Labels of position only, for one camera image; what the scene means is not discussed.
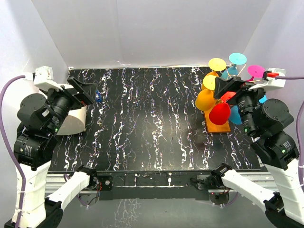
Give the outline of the yellow wine glass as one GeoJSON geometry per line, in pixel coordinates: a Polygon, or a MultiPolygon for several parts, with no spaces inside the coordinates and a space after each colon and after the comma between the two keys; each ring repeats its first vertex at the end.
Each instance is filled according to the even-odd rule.
{"type": "Polygon", "coordinates": [[[216,76],[219,77],[217,72],[225,70],[227,67],[226,62],[221,58],[212,58],[209,61],[209,68],[212,70],[210,73],[206,74],[206,76],[216,76]]]}

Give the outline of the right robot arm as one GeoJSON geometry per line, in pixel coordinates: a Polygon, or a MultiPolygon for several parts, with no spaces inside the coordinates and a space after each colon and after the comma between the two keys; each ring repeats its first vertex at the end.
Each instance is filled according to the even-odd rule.
{"type": "Polygon", "coordinates": [[[271,173],[278,190],[266,189],[221,164],[211,173],[216,188],[230,188],[261,208],[278,228],[301,228],[304,225],[304,182],[299,178],[303,159],[294,139],[284,129],[294,118],[287,105],[278,99],[260,103],[265,86],[243,81],[240,77],[215,79],[214,98],[227,92],[228,104],[238,108],[244,132],[252,138],[251,148],[271,173]]]}

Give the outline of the red wine glass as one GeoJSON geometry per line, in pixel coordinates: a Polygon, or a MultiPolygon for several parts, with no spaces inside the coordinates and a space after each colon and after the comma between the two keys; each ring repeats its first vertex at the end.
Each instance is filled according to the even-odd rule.
{"type": "Polygon", "coordinates": [[[228,100],[231,99],[236,93],[227,92],[220,98],[220,103],[217,103],[209,113],[210,121],[215,125],[223,125],[229,120],[230,109],[232,105],[228,104],[228,100]]]}

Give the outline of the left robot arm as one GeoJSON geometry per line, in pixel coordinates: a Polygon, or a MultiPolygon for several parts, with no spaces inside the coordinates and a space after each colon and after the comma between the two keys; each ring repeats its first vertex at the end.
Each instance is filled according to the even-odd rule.
{"type": "Polygon", "coordinates": [[[15,211],[5,223],[7,228],[56,228],[72,199],[98,184],[96,170],[80,166],[58,190],[45,195],[57,133],[70,111],[95,102],[97,84],[82,83],[74,77],[67,81],[69,87],[35,79],[39,92],[20,103],[17,138],[13,147],[7,147],[17,171],[15,211]]]}

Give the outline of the orange wine glass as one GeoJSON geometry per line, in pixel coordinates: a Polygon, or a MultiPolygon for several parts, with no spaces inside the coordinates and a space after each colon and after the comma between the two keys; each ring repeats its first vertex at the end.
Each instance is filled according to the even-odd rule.
{"type": "Polygon", "coordinates": [[[202,90],[199,92],[196,100],[195,106],[200,111],[207,111],[211,109],[216,100],[214,99],[214,90],[215,90],[215,79],[218,76],[215,75],[206,75],[202,82],[202,90]]]}

